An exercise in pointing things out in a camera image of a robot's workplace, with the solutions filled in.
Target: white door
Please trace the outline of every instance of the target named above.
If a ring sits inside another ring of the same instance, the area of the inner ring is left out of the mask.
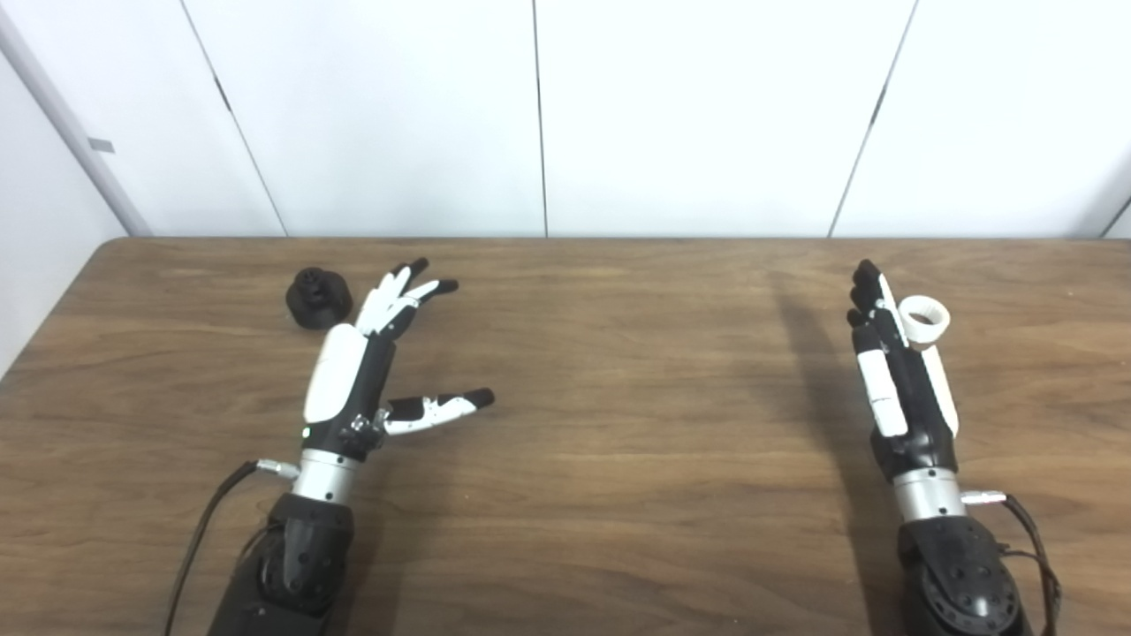
[[[550,235],[823,237],[912,0],[538,0]]]
[[[187,7],[292,234],[544,234],[528,0]]]
[[[6,24],[152,233],[282,234],[179,2],[0,0]]]
[[[837,237],[1098,237],[1131,196],[1131,2],[921,0]]]

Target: wooden table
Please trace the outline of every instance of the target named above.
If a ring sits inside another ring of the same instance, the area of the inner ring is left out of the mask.
[[[361,296],[421,255],[463,286],[402,338],[387,396],[499,402],[370,458],[331,633],[900,633],[844,323],[861,257],[951,309],[961,482],[1038,518],[1062,633],[1131,630],[1129,243],[127,239],[0,384],[0,633],[156,634],[216,484],[297,457],[321,334],[292,324],[291,277],[334,268]],[[206,630],[284,488],[224,501],[176,634]]]

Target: cable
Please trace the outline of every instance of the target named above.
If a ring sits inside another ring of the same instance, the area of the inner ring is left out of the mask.
[[[270,532],[271,530],[275,530],[277,527],[282,527],[282,526],[278,525],[278,524],[275,524],[275,525],[268,524],[268,525],[265,525],[264,527],[257,530],[256,533],[251,535],[251,539],[249,539],[248,542],[244,543],[243,548],[240,550],[240,556],[235,558],[235,566],[239,567],[240,564],[243,562],[243,559],[248,556],[248,552],[251,551],[251,547],[254,545],[257,541],[259,541],[260,539],[264,538],[265,534],[267,534],[268,532]]]
[[[184,561],[181,562],[181,570],[176,573],[176,578],[173,581],[173,595],[169,599],[169,616],[165,618],[165,630],[164,636],[170,636],[173,631],[173,618],[176,616],[176,603],[181,600],[181,590],[184,588],[184,579],[189,577],[189,568],[192,566],[192,559],[197,556],[197,549],[200,548],[200,540],[204,539],[205,530],[208,527],[208,521],[211,518],[213,513],[216,510],[216,506],[219,505],[219,500],[224,498],[225,495],[231,491],[235,484],[243,481],[243,478],[256,472],[256,462],[244,462],[235,470],[227,479],[221,482],[213,498],[205,506],[205,512],[200,514],[200,521],[197,523],[197,530],[192,533],[192,539],[189,540],[189,551],[184,555]]]
[[[1045,629],[1042,631],[1043,636],[1056,636],[1056,619],[1060,616],[1061,598],[1063,592],[1061,590],[1060,579],[1053,571],[1052,566],[1048,565],[1048,555],[1045,552],[1045,544],[1041,540],[1041,533],[1037,531],[1037,523],[1033,521],[1029,513],[1021,506],[1021,502],[1017,500],[1012,495],[1007,495],[1005,500],[1001,502],[1002,506],[1013,513],[1017,521],[1021,522],[1021,526],[1025,527],[1025,532],[1028,533],[1029,540],[1033,541],[1033,549],[1036,555],[1025,552],[1021,550],[1002,550],[1003,557],[1027,557],[1037,562],[1041,566],[1041,590],[1044,596],[1045,603]]]

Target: white ring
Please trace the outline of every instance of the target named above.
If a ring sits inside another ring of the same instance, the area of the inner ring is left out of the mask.
[[[925,318],[927,323],[915,316]],[[909,295],[899,303],[899,319],[908,341],[915,344],[934,344],[950,326],[950,311],[933,298]]]

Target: black knob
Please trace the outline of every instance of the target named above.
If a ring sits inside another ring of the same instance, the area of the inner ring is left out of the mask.
[[[353,298],[340,274],[308,267],[287,287],[286,306],[300,327],[329,329],[349,316]]]

